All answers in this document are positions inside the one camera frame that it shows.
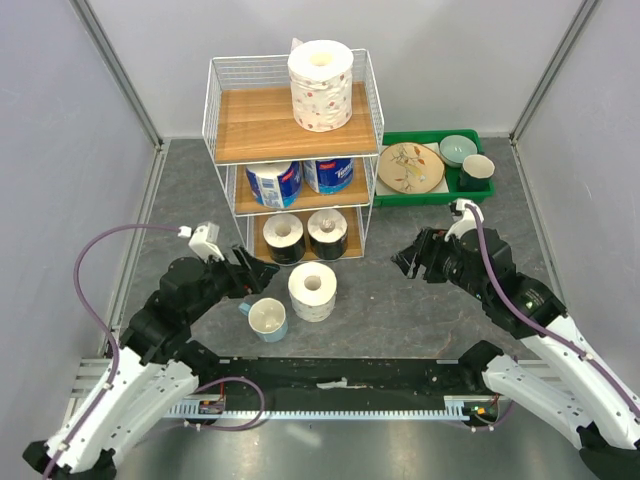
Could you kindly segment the black roll front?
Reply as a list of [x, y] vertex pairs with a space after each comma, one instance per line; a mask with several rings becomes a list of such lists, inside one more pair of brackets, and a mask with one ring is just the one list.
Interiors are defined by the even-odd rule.
[[302, 260], [306, 252], [304, 226], [293, 214], [276, 214], [263, 226], [263, 238], [270, 258], [280, 265], [293, 265]]

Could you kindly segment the white floral roll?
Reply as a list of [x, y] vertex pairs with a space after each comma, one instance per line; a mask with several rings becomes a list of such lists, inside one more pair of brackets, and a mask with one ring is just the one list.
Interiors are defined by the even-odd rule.
[[334, 40], [292, 40], [287, 60], [293, 117], [316, 133], [343, 127], [352, 117], [354, 54]]
[[321, 322], [333, 312], [337, 296], [334, 271], [319, 262], [306, 262], [293, 269], [288, 291], [296, 315], [310, 323]]

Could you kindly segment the black paper towel roll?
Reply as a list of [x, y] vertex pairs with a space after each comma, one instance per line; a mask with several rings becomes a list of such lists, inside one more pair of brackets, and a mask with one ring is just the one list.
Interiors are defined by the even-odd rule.
[[321, 260], [337, 260], [347, 249], [348, 223], [336, 209], [313, 213], [307, 221], [312, 252]]

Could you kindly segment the blue roll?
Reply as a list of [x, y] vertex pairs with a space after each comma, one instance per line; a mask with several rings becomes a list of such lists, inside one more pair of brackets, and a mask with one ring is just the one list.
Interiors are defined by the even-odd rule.
[[302, 190], [299, 161], [251, 164], [245, 172], [253, 197], [268, 208], [288, 208]]
[[335, 194], [348, 187], [354, 175], [353, 158], [307, 160], [303, 162], [304, 178], [318, 194]]

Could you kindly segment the white wire wooden shelf rack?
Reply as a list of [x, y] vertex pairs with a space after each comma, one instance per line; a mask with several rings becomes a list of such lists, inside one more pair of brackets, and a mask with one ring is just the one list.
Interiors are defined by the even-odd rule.
[[302, 221], [320, 209], [339, 210], [348, 223], [344, 258], [365, 253], [384, 116], [370, 53], [356, 49], [353, 54], [352, 117], [337, 131], [325, 133], [307, 131], [293, 119], [287, 55], [215, 57], [210, 61], [203, 139], [242, 243], [260, 259], [269, 258], [263, 226], [277, 211], [253, 198], [247, 167], [347, 157], [355, 161], [349, 186], [324, 195], [303, 185], [286, 210]]

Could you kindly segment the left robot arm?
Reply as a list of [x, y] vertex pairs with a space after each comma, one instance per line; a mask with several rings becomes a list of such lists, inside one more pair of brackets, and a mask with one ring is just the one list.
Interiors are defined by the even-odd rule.
[[80, 409], [54, 436], [30, 443], [24, 460], [45, 479], [112, 479], [125, 455], [177, 401], [211, 392], [219, 357], [191, 337], [191, 327], [224, 299], [262, 292], [277, 265], [233, 249], [181, 257], [134, 314], [112, 360]]

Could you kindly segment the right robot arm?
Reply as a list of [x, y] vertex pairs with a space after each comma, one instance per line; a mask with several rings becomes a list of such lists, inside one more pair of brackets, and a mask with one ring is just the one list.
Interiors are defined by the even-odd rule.
[[638, 478], [638, 393], [592, 348], [554, 293], [517, 270], [497, 231], [423, 229], [392, 261], [408, 278], [449, 282], [479, 300], [486, 316], [551, 367], [568, 389], [522, 372], [498, 347], [480, 342], [457, 371], [465, 391], [488, 388], [515, 401], [561, 433], [597, 478]]

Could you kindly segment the light blue ceramic mug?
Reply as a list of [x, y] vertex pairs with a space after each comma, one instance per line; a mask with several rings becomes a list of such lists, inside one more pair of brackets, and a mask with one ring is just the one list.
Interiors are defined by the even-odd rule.
[[279, 300], [262, 298], [253, 304], [243, 302], [238, 309], [247, 317], [250, 328], [263, 342], [278, 342], [288, 332], [286, 309]]

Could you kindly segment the green plastic tray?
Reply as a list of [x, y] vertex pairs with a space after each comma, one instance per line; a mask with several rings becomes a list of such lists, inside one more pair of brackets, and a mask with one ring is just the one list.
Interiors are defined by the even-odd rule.
[[[438, 144], [449, 135], [462, 135], [472, 140], [480, 154], [484, 153], [479, 134], [473, 129], [453, 129], [453, 130], [427, 130], [427, 131], [405, 131], [405, 132], [385, 132], [382, 140], [382, 149], [400, 142], [415, 142], [425, 145]], [[468, 198], [479, 204], [486, 198], [495, 194], [495, 187], [491, 179], [489, 188], [480, 192], [464, 192], [458, 187], [459, 171], [452, 167], [445, 168], [443, 181], [438, 186], [439, 191], [431, 191], [424, 194], [403, 194], [389, 190], [381, 181], [377, 181], [376, 194], [374, 196], [374, 207], [405, 207], [422, 205], [444, 205], [459, 197]]]

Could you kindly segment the dark green ceramic cup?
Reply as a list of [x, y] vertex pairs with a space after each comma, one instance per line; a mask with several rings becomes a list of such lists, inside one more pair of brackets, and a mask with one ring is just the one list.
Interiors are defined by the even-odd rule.
[[458, 187], [464, 192], [480, 192], [489, 188], [495, 173], [495, 164], [485, 155], [472, 154], [467, 156], [460, 170]]

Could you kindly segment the light green ceramic bowl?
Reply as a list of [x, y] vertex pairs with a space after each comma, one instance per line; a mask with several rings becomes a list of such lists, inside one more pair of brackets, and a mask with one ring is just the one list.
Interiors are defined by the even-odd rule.
[[439, 142], [439, 152], [446, 165], [460, 168], [466, 157], [478, 153], [476, 144], [462, 135], [449, 135]]

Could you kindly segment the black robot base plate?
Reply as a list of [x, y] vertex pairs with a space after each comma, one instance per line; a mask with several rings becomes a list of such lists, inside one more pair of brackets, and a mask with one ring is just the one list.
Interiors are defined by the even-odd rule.
[[201, 386], [243, 377], [265, 397], [268, 412], [356, 412], [435, 409], [446, 396], [489, 396], [480, 372], [430, 359], [248, 358], [181, 359]]

